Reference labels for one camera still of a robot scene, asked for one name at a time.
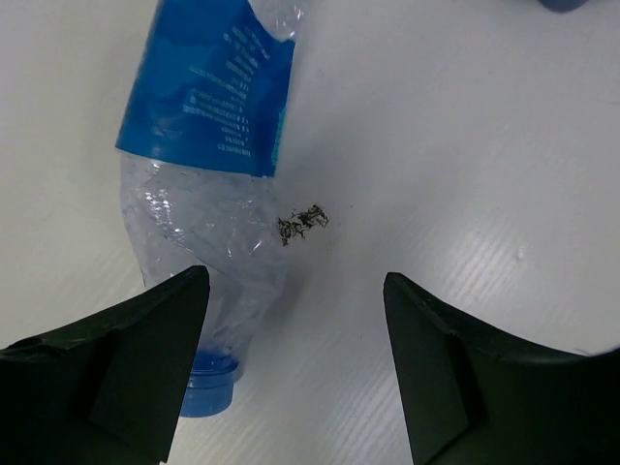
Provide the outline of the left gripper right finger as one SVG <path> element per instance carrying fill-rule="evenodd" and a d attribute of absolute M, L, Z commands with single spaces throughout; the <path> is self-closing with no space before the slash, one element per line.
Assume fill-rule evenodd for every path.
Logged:
<path fill-rule="evenodd" d="M 552 349 L 391 272 L 384 305 L 417 464 L 615 464 L 619 354 Z"/>

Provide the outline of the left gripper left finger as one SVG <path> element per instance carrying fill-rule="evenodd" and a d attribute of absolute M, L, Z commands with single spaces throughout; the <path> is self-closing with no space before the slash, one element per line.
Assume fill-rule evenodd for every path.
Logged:
<path fill-rule="evenodd" d="M 164 463 L 209 298 L 205 267 L 1 352 L 5 463 Z"/>

